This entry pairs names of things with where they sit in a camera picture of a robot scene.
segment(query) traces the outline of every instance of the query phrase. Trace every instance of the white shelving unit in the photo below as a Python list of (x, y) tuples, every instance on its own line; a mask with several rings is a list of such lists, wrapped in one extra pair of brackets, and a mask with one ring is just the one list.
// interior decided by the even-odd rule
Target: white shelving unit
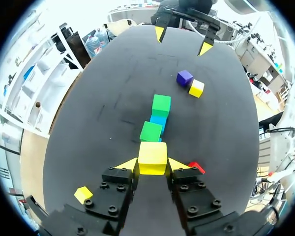
[[(34, 16), (27, 29), (19, 29), (22, 32), (0, 60), (0, 114), (23, 129), (49, 137), (60, 104), (83, 69), (59, 27), (41, 22), (41, 15)], [(65, 47), (62, 53), (51, 41), (54, 34)], [(70, 69), (65, 58), (77, 69)]]

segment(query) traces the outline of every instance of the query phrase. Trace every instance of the person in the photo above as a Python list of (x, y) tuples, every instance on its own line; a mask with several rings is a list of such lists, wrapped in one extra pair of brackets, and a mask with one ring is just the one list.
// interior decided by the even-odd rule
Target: person
[(270, 129), (269, 125), (273, 124), (274, 126), (276, 126), (278, 124), (278, 122), (280, 121), (281, 117), (282, 117), (283, 112), (280, 112), (268, 119), (264, 119), (261, 120), (259, 122), (259, 128), (263, 129), (264, 132), (268, 131)]
[[(217, 3), (218, 0), (163, 0), (161, 1), (159, 8), (157, 10), (157, 12), (151, 16), (151, 22), (152, 25), (156, 24), (157, 18), (161, 17), (164, 15), (165, 11), (164, 11), (164, 7), (170, 6), (172, 8), (178, 8), (179, 3), (180, 5), (188, 5), (188, 3), (195, 3), (197, 2), (197, 7), (196, 10), (208, 14), (212, 8), (212, 5)], [(178, 28), (179, 27), (179, 21), (180, 18), (179, 17), (172, 17), (168, 27), (174, 27), (174, 28)]]

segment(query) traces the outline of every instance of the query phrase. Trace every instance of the water bottle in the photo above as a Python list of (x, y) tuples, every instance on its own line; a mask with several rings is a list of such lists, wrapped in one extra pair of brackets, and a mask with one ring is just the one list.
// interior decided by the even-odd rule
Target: water bottle
[(96, 37), (95, 35), (93, 37), (91, 35), (88, 36), (85, 46), (91, 58), (95, 57), (96, 54), (98, 54), (101, 51), (100, 41), (98, 37)]

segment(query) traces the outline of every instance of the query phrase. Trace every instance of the black screw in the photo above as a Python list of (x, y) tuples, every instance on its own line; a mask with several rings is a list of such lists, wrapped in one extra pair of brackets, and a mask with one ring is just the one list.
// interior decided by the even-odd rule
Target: black screw
[(189, 186), (188, 185), (182, 185), (182, 186), (180, 186), (180, 191), (181, 192), (185, 192), (185, 191), (187, 191), (189, 189)]
[(87, 230), (84, 229), (82, 226), (79, 226), (75, 232), (77, 235), (86, 235), (87, 234)]
[(102, 182), (99, 187), (102, 189), (106, 189), (106, 188), (109, 188), (109, 185), (106, 182)]
[(217, 200), (217, 199), (215, 199), (215, 200), (212, 202), (212, 204), (213, 204), (213, 206), (215, 206), (215, 207), (221, 207), (221, 206), (222, 206), (221, 201), (220, 201), (220, 200)]
[(199, 182), (199, 183), (198, 183), (198, 187), (200, 187), (200, 188), (205, 188), (206, 185), (205, 185), (205, 183), (203, 183), (203, 182)]
[(108, 213), (109, 213), (110, 215), (117, 215), (117, 213), (118, 213), (118, 208), (115, 207), (115, 206), (110, 206), (110, 207), (108, 208)]
[(125, 190), (126, 190), (126, 188), (124, 187), (123, 184), (118, 184), (118, 186), (117, 186), (117, 191), (119, 191), (119, 192), (123, 192), (123, 191), (125, 191)]
[(235, 230), (235, 227), (233, 225), (227, 225), (225, 226), (224, 228), (224, 231), (227, 232), (227, 233), (231, 233)]
[(196, 206), (190, 206), (187, 212), (189, 215), (195, 215), (198, 212), (198, 208)]
[(92, 207), (94, 205), (94, 203), (91, 199), (85, 199), (84, 205), (89, 208), (89, 207)]

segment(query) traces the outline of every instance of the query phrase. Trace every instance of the cube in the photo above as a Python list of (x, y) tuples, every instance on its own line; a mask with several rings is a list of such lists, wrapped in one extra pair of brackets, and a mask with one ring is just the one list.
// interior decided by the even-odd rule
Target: cube
[(166, 143), (141, 142), (138, 163), (142, 175), (163, 175), (167, 165)]
[(140, 134), (142, 142), (158, 142), (162, 133), (162, 126), (160, 124), (145, 121)]
[(189, 94), (199, 98), (201, 94), (203, 93), (204, 87), (205, 87), (204, 83), (197, 80), (193, 80), (189, 90)]
[(152, 116), (168, 117), (171, 102), (171, 97), (155, 94), (152, 104)]
[(76, 199), (83, 204), (85, 199), (90, 198), (91, 196), (93, 196), (93, 194), (91, 193), (91, 191), (89, 191), (89, 189), (86, 186), (83, 186), (81, 188), (78, 188), (77, 191), (75, 191), (74, 193), (74, 197), (76, 197)]
[(160, 124), (162, 126), (162, 132), (161, 132), (161, 134), (164, 133), (165, 125), (166, 125), (166, 121), (167, 121), (167, 118), (166, 117), (151, 116), (151, 118), (149, 119), (149, 121), (151, 123)]
[(193, 75), (190, 74), (187, 70), (183, 70), (177, 73), (176, 81), (183, 87), (191, 83), (192, 79), (193, 79)]

